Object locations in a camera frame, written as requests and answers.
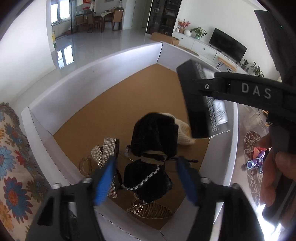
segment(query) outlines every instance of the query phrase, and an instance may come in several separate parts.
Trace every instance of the floral fabric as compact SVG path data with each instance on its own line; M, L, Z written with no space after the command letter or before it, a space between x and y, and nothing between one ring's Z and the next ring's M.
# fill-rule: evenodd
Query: floral fabric
M47 183L29 159L28 141L8 104L0 105L0 220L14 240L25 241Z

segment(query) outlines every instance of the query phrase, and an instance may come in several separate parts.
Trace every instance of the red flower arrangement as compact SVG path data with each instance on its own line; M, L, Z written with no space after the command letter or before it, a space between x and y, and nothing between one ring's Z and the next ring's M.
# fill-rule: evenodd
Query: red flower arrangement
M178 20L178 25L180 26L181 29L187 28L190 24L191 24L191 22L189 22L189 21L186 22L185 19L183 22Z

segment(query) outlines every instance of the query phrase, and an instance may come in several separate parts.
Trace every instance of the white knitted fabric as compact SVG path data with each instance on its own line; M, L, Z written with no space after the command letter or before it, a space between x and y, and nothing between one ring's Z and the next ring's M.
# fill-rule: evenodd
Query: white knitted fabric
M173 117L175 120L175 124L179 126L178 141L177 141L179 145L187 146L187 145L193 145L195 143L195 139L190 137L190 126L187 123L177 119L176 117L174 117L169 113L160 113L160 114Z

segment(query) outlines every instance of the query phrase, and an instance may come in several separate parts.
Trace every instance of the dark display cabinet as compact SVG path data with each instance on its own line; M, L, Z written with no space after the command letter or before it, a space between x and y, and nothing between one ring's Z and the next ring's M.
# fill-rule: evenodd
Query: dark display cabinet
M181 0L153 0L147 33L172 35Z

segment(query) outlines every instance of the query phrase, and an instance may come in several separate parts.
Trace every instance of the white vase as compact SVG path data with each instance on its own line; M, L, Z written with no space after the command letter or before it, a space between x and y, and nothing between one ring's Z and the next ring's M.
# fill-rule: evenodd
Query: white vase
M187 36L191 36L192 32L189 29L185 29L184 34Z

